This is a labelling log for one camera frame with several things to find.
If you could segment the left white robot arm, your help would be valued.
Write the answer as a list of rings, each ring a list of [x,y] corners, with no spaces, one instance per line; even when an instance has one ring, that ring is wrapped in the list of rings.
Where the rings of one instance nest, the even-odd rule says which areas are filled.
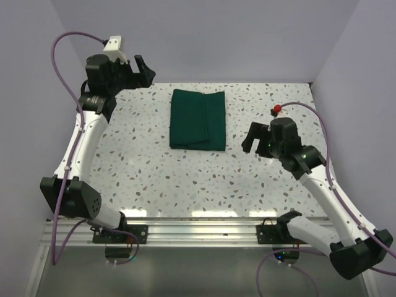
[[[116,96],[123,90],[149,88],[156,75],[143,60],[134,57],[138,72],[130,62],[111,61],[105,54],[87,58],[85,80],[80,89],[75,126],[66,152],[51,177],[44,177],[40,190],[55,215],[83,218],[107,228],[115,243],[125,241],[129,228],[121,223],[121,212],[102,204],[100,193],[88,183],[97,145],[116,107]]]

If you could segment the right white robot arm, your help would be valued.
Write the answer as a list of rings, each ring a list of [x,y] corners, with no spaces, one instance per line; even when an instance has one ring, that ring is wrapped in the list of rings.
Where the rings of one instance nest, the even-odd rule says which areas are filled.
[[[394,239],[386,229],[378,230],[351,202],[330,173],[320,151],[303,145],[291,118],[276,118],[265,125],[251,123],[242,143],[249,153],[258,140],[256,154],[277,159],[316,199],[334,229],[329,230],[292,210],[275,224],[257,225],[260,244],[301,241],[326,255],[337,273],[346,280],[382,262]]]

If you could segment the green surgical cloth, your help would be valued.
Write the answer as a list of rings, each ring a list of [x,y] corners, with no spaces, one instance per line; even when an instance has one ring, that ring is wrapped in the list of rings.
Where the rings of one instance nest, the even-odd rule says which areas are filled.
[[[225,93],[175,89],[171,97],[170,147],[224,152]]]

